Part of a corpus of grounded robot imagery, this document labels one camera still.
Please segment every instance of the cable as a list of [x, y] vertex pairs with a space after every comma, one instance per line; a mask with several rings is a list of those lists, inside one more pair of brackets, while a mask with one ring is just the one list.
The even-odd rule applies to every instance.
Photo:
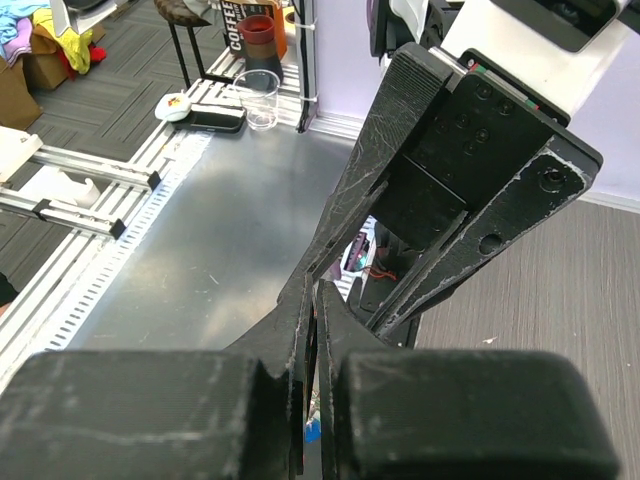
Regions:
[[[293, 5], [293, 10], [294, 12], [296, 12], [296, 15], [300, 21], [300, 23], [304, 24], [304, 22], [306, 21], [306, 19], [304, 18], [304, 14], [305, 14], [305, 0], [301, 0], [302, 3], [300, 5], [300, 8], [298, 8], [298, 4], [295, 0], [290, 0], [291, 5]], [[307, 35], [308, 33], [306, 31], [304, 31], [304, 29], [301, 29], [302, 31], [300, 32], [300, 62], [303, 65], [304, 68], [304, 75], [303, 75], [303, 79], [302, 79], [302, 83], [304, 86], [304, 95], [307, 96], [309, 95], [309, 60], [307, 58]], [[309, 102], [309, 100], [304, 100], [302, 102], [302, 112], [300, 113], [300, 119], [298, 121], [298, 125], [296, 126], [296, 131], [298, 133], [304, 133], [307, 129], [307, 122], [309, 121], [309, 117], [310, 117], [310, 111], [311, 111], [311, 102]]]
[[362, 269], [362, 271], [368, 273], [373, 278], [378, 278], [378, 279], [380, 279], [380, 278], [390, 278], [394, 282], [398, 281], [398, 277], [396, 277], [393, 273], [391, 273], [391, 272], [383, 272], [382, 270], [379, 270], [376, 267], [364, 267]]

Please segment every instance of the red wire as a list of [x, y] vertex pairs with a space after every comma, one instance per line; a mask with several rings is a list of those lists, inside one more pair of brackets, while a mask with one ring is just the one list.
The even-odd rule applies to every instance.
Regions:
[[398, 277], [396, 277], [393, 273], [391, 272], [383, 272], [382, 270], [378, 270], [375, 267], [365, 267], [364, 268], [365, 271], [368, 271], [369, 275], [371, 275], [373, 278], [390, 278], [391, 280], [393, 280], [394, 282], [396, 280], [398, 280]]

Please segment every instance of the red cup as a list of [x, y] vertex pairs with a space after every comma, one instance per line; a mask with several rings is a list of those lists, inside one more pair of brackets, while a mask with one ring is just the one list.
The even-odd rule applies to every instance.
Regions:
[[237, 25], [245, 42], [264, 45], [272, 42], [276, 35], [276, 23], [267, 15], [251, 15]]

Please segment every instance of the blue cloth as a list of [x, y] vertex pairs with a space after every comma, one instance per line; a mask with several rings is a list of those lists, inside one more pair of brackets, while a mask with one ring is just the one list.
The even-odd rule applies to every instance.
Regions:
[[5, 58], [2, 45], [18, 36], [16, 25], [39, 8], [51, 8], [49, 0], [0, 0], [0, 56]]
[[313, 418], [304, 427], [304, 441], [305, 443], [315, 442], [322, 435], [322, 428], [320, 426], [320, 420]]

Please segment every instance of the black chair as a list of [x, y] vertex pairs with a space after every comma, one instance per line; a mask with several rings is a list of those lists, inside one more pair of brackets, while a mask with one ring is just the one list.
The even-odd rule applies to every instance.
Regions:
[[187, 88], [191, 87], [191, 80], [189, 79], [187, 65], [184, 62], [184, 55], [182, 54], [182, 48], [180, 47], [180, 40], [178, 39], [176, 25], [187, 29], [191, 48], [193, 49], [193, 55], [195, 56], [196, 64], [198, 65], [198, 74], [200, 75], [200, 78], [226, 84], [233, 83], [233, 78], [206, 73], [204, 65], [202, 64], [202, 56], [200, 55], [196, 34], [193, 29], [197, 27], [208, 27], [210, 23], [195, 15], [187, 8], [182, 0], [153, 0], [153, 3], [158, 9], [158, 13], [160, 13], [162, 18], [164, 18], [169, 24], [171, 38], [173, 39], [173, 45], [176, 48], [178, 62], [180, 62], [180, 69], [182, 70], [182, 76], [184, 77], [184, 83]]

